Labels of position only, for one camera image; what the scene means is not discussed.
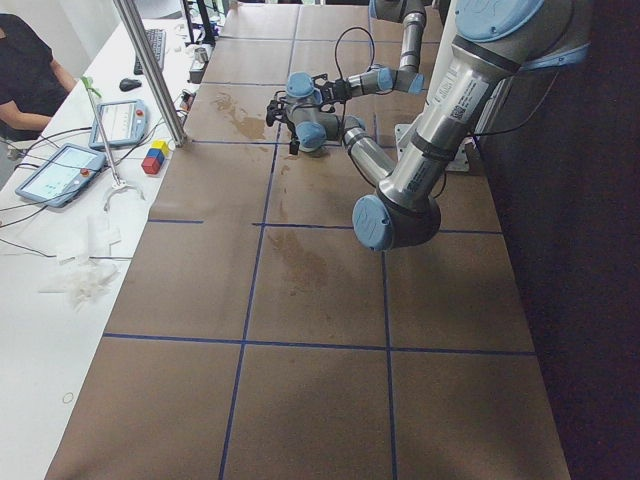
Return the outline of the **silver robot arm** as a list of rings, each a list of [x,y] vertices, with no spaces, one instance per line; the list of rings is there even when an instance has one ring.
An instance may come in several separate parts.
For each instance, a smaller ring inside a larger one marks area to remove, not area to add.
[[[452,57],[434,95],[390,158],[353,116],[335,105],[364,95],[419,92],[426,12],[419,1],[373,1],[370,15],[403,28],[400,64],[329,81],[296,72],[270,101],[268,124],[290,130],[290,150],[313,152],[340,141],[361,175],[374,187],[352,213],[354,232],[367,248],[381,251],[420,245],[438,231],[439,207],[432,189],[473,133],[496,86],[524,71],[562,68],[582,61],[589,46],[593,5],[589,1],[461,1]]]
[[[399,66],[391,68],[370,59],[367,69],[357,75],[330,81],[325,74],[310,76],[305,72],[292,73],[278,100],[281,105],[297,109],[326,109],[335,104],[366,95],[382,95],[400,91],[419,94],[424,87],[420,72],[421,47],[427,26],[426,7],[421,1],[371,1],[369,17],[402,26]]]

